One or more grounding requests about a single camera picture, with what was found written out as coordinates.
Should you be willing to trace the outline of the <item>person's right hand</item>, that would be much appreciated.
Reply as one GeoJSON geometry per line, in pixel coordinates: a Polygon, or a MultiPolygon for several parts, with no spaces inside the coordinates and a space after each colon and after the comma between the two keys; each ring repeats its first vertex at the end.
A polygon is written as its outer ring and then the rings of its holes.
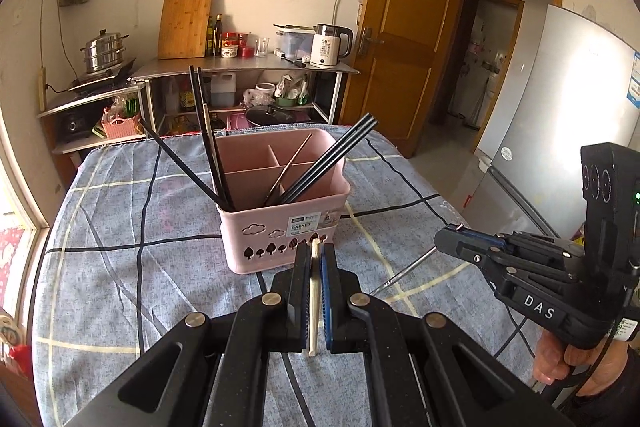
{"type": "MultiPolygon", "coordinates": [[[[543,331],[535,351],[533,379],[541,384],[552,385],[555,381],[565,379],[573,369],[582,366],[591,369],[596,364],[604,344],[605,341],[601,340],[597,348],[580,350],[574,346],[565,346],[555,335],[543,331]]],[[[581,397],[597,395],[611,387],[623,374],[628,361],[628,350],[629,343],[614,340],[598,367],[577,394],[581,397]]]]}

